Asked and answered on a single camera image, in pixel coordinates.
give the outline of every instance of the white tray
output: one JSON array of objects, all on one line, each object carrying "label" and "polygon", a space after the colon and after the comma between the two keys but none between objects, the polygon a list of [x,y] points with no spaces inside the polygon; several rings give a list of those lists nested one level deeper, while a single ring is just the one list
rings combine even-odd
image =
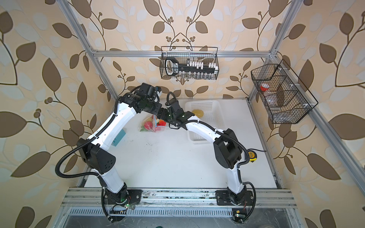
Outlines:
[{"label": "white tray", "polygon": [[[222,109],[220,104],[216,100],[205,100],[205,101],[189,101],[185,104],[185,111],[192,111],[194,109],[200,109],[204,112],[202,118],[203,122],[216,127],[218,129],[226,130],[224,124]],[[198,135],[197,133],[188,131],[188,139],[194,144],[209,143],[206,139]]]}]

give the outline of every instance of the white table surface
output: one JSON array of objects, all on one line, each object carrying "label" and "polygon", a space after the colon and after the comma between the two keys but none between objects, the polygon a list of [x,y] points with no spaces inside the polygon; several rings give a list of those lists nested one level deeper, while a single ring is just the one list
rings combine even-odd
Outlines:
[{"label": "white table surface", "polygon": [[[192,100],[181,99],[179,104],[185,109],[188,101]],[[218,101],[226,127],[247,149],[263,150],[246,100]],[[182,128],[139,132],[141,121],[148,115],[142,112],[133,117],[124,127],[126,135],[108,151],[116,157],[115,167],[129,188],[227,187],[225,168],[216,161],[213,144],[193,144]],[[264,152],[258,151],[257,160],[240,170],[242,180],[250,181],[255,188],[277,188]],[[89,176],[85,187],[100,187],[99,180]]]}]

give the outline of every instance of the wire basket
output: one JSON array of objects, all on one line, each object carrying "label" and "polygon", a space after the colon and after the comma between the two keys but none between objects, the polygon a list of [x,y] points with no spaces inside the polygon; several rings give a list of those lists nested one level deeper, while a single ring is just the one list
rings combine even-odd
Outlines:
[{"label": "wire basket", "polygon": [[219,73],[217,47],[161,47],[162,79],[216,80]]},{"label": "wire basket", "polygon": [[[283,65],[282,62],[256,68],[251,71],[251,77],[272,123],[296,124],[318,101],[299,77],[298,82],[289,78],[285,71],[287,64]],[[308,101],[298,87],[304,92],[308,91],[315,102]]]}]

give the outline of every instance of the brown leaf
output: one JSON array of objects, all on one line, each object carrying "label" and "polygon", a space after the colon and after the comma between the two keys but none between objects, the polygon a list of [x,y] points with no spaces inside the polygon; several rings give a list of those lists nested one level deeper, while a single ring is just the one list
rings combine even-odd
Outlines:
[{"label": "brown leaf", "polygon": [[321,43],[319,44],[319,54],[323,61],[332,63],[336,59],[337,52],[334,47]]},{"label": "brown leaf", "polygon": [[319,156],[318,154],[309,154],[307,156],[307,159],[313,170],[322,177],[329,180],[341,179],[336,170],[323,157]]},{"label": "brown leaf", "polygon": [[88,93],[86,91],[85,84],[84,84],[84,82],[81,82],[81,84],[78,88],[78,91],[77,91],[78,104],[81,105],[81,106],[84,106],[85,103],[86,103],[87,98],[88,98]]},{"label": "brown leaf", "polygon": [[115,69],[117,69],[118,71],[122,71],[122,68],[119,66],[119,64],[115,61],[113,61],[113,66]]},{"label": "brown leaf", "polygon": [[306,6],[310,6],[310,5],[312,5],[313,4],[313,0],[304,0],[304,5],[306,5]]},{"label": "brown leaf", "polygon": [[296,24],[289,32],[289,39],[293,40],[298,38],[306,28],[303,24]]},{"label": "brown leaf", "polygon": [[143,0],[143,4],[149,14],[152,16],[158,16],[160,14],[160,7],[158,3],[154,0]]},{"label": "brown leaf", "polygon": [[110,92],[108,91],[108,92],[107,92],[107,99],[108,99],[108,102],[110,101],[111,96],[112,96],[112,95],[111,95],[111,94],[110,94]]},{"label": "brown leaf", "polygon": [[283,144],[287,148],[291,148],[295,145],[297,139],[297,132],[291,131],[283,138]]},{"label": "brown leaf", "polygon": [[281,14],[281,12],[283,12],[283,10],[285,9],[285,7],[288,4],[288,0],[271,0],[270,6],[269,6],[269,14],[271,17],[276,17],[279,14]]},{"label": "brown leaf", "polygon": [[179,97],[181,95],[181,89],[175,90],[173,93],[175,94],[175,97]]},{"label": "brown leaf", "polygon": [[34,221],[34,210],[29,206],[24,206],[16,218],[15,228],[28,228]]},{"label": "brown leaf", "polygon": [[260,20],[257,18],[246,18],[242,20],[242,24],[245,28],[255,29],[260,26]]},{"label": "brown leaf", "polygon": [[84,62],[84,66],[85,66],[86,71],[89,72],[90,65],[89,65],[88,57],[86,55],[84,55],[82,57],[82,61]]},{"label": "brown leaf", "polygon": [[319,221],[322,228],[336,228],[336,222],[332,212],[329,209],[323,210],[319,215]]},{"label": "brown leaf", "polygon": [[287,69],[290,70],[290,59],[288,56],[283,55],[283,63],[284,63],[284,66],[286,66]]},{"label": "brown leaf", "polygon": [[318,228],[317,225],[314,222],[312,222],[312,220],[307,219],[307,218],[304,218],[304,219],[306,220],[308,228]]},{"label": "brown leaf", "polygon": [[164,22],[156,22],[153,26],[153,33],[160,34],[165,30],[165,23]]},{"label": "brown leaf", "polygon": [[13,28],[13,20],[10,14],[5,11],[0,14],[0,32],[5,34]]},{"label": "brown leaf", "polygon": [[293,163],[288,156],[284,157],[284,163],[285,163],[285,166],[288,168],[289,172],[291,172],[292,174],[295,175]]},{"label": "brown leaf", "polygon": [[239,88],[238,86],[229,86],[229,87],[226,87],[226,89],[230,90],[230,91],[237,91]]},{"label": "brown leaf", "polygon": [[280,26],[281,26],[281,23],[278,23],[277,26],[276,26],[276,29],[275,29],[275,36],[279,32]]},{"label": "brown leaf", "polygon": [[201,86],[201,87],[197,88],[196,93],[204,93],[205,91],[208,90],[208,88],[209,88],[208,85]]},{"label": "brown leaf", "polygon": [[69,121],[70,128],[76,135],[81,136],[84,134],[84,125],[78,120],[70,120]]},{"label": "brown leaf", "polygon": [[61,86],[61,75],[50,58],[43,65],[42,77],[43,81],[53,92],[56,92]]},{"label": "brown leaf", "polygon": [[63,23],[54,23],[52,25],[52,27],[54,28],[54,30],[62,37],[64,38],[71,38],[72,37],[72,33],[71,30],[67,27],[67,25],[63,24]]},{"label": "brown leaf", "polygon": [[354,19],[348,13],[344,13],[340,20],[340,30],[343,34],[349,35],[354,28]]},{"label": "brown leaf", "polygon": [[314,69],[311,61],[307,59],[306,63],[303,65],[300,73],[299,73],[298,83],[303,88],[304,91],[307,91],[309,87],[311,87],[314,80]]},{"label": "brown leaf", "polygon": [[85,25],[84,24],[80,24],[80,26],[81,26],[82,30],[84,31],[85,36],[87,36],[88,35],[88,32],[86,31]]},{"label": "brown leaf", "polygon": [[38,152],[25,160],[11,174],[12,177],[27,177],[40,171],[49,161],[51,155],[46,152]]},{"label": "brown leaf", "polygon": [[185,90],[185,94],[186,94],[187,97],[193,97],[194,96],[193,91],[187,90],[187,89]]},{"label": "brown leaf", "polygon": [[237,81],[238,81],[238,77],[236,77],[236,76],[230,76],[229,78],[230,78],[230,80],[232,80],[232,81],[235,81],[235,82],[237,82]]},{"label": "brown leaf", "polygon": [[66,172],[70,171],[70,170],[71,170],[71,169],[75,166],[76,162],[77,162],[77,155],[76,155],[76,154],[74,154],[74,155],[73,155],[73,156],[69,159],[69,161],[67,162],[64,173],[66,173]]},{"label": "brown leaf", "polygon": [[233,96],[228,94],[223,94],[223,99],[231,99],[231,98],[233,98]]},{"label": "brown leaf", "polygon": [[91,118],[89,127],[93,129],[95,127],[95,124],[96,124],[96,114],[94,114],[93,117]]},{"label": "brown leaf", "polygon": [[252,47],[247,47],[247,48],[241,49],[240,51],[253,51],[253,48]]},{"label": "brown leaf", "polygon": [[365,137],[365,119],[353,114],[340,114],[329,121],[330,125],[344,140],[362,139]]},{"label": "brown leaf", "polygon": [[73,69],[78,65],[79,57],[80,56],[78,54],[74,54],[74,55],[71,56],[71,58],[70,58],[70,69]]},{"label": "brown leaf", "polygon": [[85,18],[91,17],[91,7],[87,0],[71,0],[73,7]]},{"label": "brown leaf", "polygon": [[196,22],[195,28],[198,32],[200,32],[202,34],[208,33],[208,28],[207,28],[206,24],[202,21]]},{"label": "brown leaf", "polygon": [[280,137],[284,138],[287,133],[291,132],[291,128],[292,125],[291,124],[281,124],[279,127],[279,135]]},{"label": "brown leaf", "polygon": [[6,138],[18,134],[27,121],[12,112],[0,112],[0,138]]},{"label": "brown leaf", "polygon": [[156,67],[160,67],[161,60],[159,59],[150,59],[151,63],[155,65]]},{"label": "brown leaf", "polygon": [[251,61],[248,61],[244,66],[243,66],[243,71],[247,70],[248,68],[250,68],[251,66]]},{"label": "brown leaf", "polygon": [[35,225],[34,228],[46,228],[49,221],[51,220],[52,215],[48,215],[47,217],[45,217],[44,219],[40,220],[37,225]]},{"label": "brown leaf", "polygon": [[135,80],[135,76],[127,77],[127,82],[131,82]]},{"label": "brown leaf", "polygon": [[79,137],[73,131],[63,130],[62,135],[67,145],[76,146]]},{"label": "brown leaf", "polygon": [[112,18],[105,18],[100,22],[104,29],[112,30],[118,26],[118,20]]},{"label": "brown leaf", "polygon": [[271,130],[274,130],[274,124],[271,122],[271,119],[268,117],[268,124]]}]

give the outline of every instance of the tape measure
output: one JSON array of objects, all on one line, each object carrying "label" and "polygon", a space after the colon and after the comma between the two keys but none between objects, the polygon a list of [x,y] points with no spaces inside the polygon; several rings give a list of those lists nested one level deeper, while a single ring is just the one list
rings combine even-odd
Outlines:
[{"label": "tape measure", "polygon": [[250,162],[254,162],[257,159],[257,154],[255,151],[253,150],[249,150],[249,157],[250,157]]}]

